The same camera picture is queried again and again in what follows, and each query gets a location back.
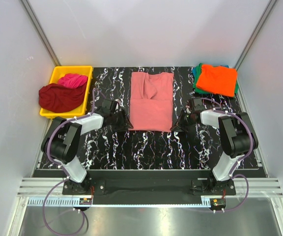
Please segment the yellow plastic bin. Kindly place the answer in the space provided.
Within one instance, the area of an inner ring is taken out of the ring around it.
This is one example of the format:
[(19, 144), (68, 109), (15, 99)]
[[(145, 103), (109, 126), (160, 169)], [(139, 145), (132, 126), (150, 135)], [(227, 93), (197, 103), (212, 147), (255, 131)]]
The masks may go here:
[(65, 76), (66, 74), (72, 73), (72, 74), (80, 74), (80, 75), (86, 75), (88, 76), (88, 81), (86, 85), (86, 91), (85, 91), (85, 97), (83, 103), (66, 113), (53, 113), (48, 110), (45, 110), (40, 107), (40, 116), (46, 117), (49, 119), (53, 119), (55, 117), (62, 117), (62, 118), (73, 118), (73, 117), (79, 117), (85, 114), (86, 112), (86, 106), (87, 106), (87, 101), (88, 101), (88, 95), (89, 95), (89, 88), (90, 88), (90, 83), (92, 79), (92, 71), (93, 68), (92, 66), (56, 66), (52, 72), (49, 84), (58, 84), (58, 80)]

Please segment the salmon pink t shirt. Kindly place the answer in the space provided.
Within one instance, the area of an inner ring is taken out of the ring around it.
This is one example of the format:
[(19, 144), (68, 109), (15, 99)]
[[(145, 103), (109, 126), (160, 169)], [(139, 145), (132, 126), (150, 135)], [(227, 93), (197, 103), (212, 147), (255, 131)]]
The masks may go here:
[(173, 117), (172, 73), (133, 72), (129, 119), (135, 131), (170, 132)]

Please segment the aluminium frame rail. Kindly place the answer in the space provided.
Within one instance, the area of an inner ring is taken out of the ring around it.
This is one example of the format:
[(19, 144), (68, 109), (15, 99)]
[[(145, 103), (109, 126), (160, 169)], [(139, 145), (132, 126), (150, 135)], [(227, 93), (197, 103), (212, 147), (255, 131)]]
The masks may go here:
[(275, 178), (237, 177), (225, 187), (208, 190), (206, 178), (93, 178), (90, 188), (61, 178), (24, 178), (17, 195), (32, 206), (75, 207), (202, 207), (216, 199), (281, 198)]

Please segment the right aluminium corner post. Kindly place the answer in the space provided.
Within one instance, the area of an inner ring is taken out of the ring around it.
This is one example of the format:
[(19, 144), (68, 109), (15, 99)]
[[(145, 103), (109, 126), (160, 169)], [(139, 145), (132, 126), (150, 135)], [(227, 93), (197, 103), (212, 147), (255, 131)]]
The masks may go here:
[(241, 55), (239, 56), (234, 68), (238, 71), (240, 66), (242, 65), (243, 61), (245, 60), (248, 52), (252, 48), (253, 44), (255, 43), (258, 35), (262, 31), (263, 27), (265, 26), (268, 18), (270, 17), (271, 13), (273, 12), (275, 6), (277, 5), (279, 1), (278, 0), (269, 0), (260, 19), (258, 20), (253, 32), (251, 33), (251, 36), (249, 37)]

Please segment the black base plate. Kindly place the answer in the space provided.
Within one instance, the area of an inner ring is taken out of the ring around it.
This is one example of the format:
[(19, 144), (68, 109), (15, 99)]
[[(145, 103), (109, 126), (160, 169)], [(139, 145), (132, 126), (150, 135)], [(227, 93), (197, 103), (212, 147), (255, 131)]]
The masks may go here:
[(217, 183), (210, 171), (91, 170), (85, 183), (68, 181), (64, 195), (93, 194), (95, 205), (155, 206), (202, 204), (203, 196), (234, 196), (232, 180)]

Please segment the dark red t shirt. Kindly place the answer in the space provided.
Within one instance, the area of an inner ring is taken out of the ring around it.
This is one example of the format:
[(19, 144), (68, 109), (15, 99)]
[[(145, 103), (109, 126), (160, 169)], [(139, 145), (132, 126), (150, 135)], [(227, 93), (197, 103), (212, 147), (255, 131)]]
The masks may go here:
[(39, 105), (53, 113), (66, 113), (79, 107), (85, 97), (85, 83), (77, 88), (67, 88), (59, 84), (49, 84), (39, 90)]

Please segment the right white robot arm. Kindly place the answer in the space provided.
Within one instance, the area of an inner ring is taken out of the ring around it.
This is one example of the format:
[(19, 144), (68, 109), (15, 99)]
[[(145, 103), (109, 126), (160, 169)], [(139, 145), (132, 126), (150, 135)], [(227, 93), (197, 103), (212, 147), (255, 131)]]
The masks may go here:
[(224, 181), (233, 178), (233, 172), (241, 161), (248, 157), (258, 147), (258, 138), (247, 113), (230, 113), (216, 109), (188, 113), (181, 111), (171, 131), (182, 130), (193, 134), (190, 127), (200, 123), (218, 129), (223, 153), (212, 169), (207, 183), (208, 191), (218, 195), (225, 189)]

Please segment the aluminium corner post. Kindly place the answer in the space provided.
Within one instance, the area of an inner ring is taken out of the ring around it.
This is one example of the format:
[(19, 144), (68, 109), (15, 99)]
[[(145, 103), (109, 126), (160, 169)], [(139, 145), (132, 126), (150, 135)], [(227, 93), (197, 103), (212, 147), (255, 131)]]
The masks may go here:
[(239, 56), (234, 68), (238, 71), (240, 66), (242, 65), (243, 61), (245, 60), (248, 52), (252, 48), (253, 44), (255, 43), (258, 35), (262, 31), (263, 27), (265, 26), (268, 18), (270, 17), (271, 13), (273, 12), (275, 6), (277, 5), (279, 1), (278, 0), (269, 0), (260, 19), (258, 20), (253, 32), (251, 33), (251, 36), (249, 37), (241, 55)]
[(26, 12), (29, 20), (31, 21), (37, 35), (39, 36), (39, 39), (41, 40), (43, 46), (45, 47), (45, 50), (47, 51), (50, 59), (52, 60), (54, 66), (61, 66), (61, 63), (48, 39), (46, 36), (40, 21), (38, 20), (38, 17), (33, 10), (33, 7), (31, 6), (29, 0), (19, 0), (20, 4), (24, 8), (24, 11)]

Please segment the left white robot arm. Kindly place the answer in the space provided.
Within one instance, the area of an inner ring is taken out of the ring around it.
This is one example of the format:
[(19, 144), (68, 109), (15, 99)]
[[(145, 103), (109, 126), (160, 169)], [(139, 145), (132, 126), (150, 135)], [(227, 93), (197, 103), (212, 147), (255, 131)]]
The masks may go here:
[(87, 171), (77, 157), (80, 137), (94, 130), (111, 126), (114, 131), (127, 131), (133, 128), (123, 109), (97, 111), (76, 118), (56, 117), (42, 142), (41, 150), (54, 164), (59, 165), (69, 180), (73, 181), (73, 189), (84, 195), (90, 190)]

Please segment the magenta t shirt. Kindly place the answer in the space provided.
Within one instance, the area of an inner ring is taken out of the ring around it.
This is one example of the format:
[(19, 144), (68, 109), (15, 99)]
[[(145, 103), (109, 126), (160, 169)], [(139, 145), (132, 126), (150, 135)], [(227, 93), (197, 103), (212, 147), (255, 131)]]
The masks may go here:
[(58, 80), (58, 84), (69, 89), (76, 89), (83, 86), (88, 81), (88, 76), (80, 74), (66, 74)]

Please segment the left aluminium corner post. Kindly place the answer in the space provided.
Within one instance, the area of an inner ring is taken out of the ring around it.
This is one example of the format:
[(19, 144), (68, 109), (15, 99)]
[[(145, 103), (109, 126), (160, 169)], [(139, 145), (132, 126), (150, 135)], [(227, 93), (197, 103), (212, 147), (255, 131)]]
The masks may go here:
[(41, 40), (43, 46), (45, 47), (45, 50), (47, 51), (50, 59), (52, 60), (54, 66), (61, 66), (61, 63), (48, 39), (46, 36), (40, 21), (38, 20), (38, 17), (33, 10), (33, 7), (31, 6), (29, 0), (19, 0), (20, 4), (24, 8), (24, 11), (26, 12), (29, 20), (31, 21), (37, 35), (39, 36), (39, 39)]

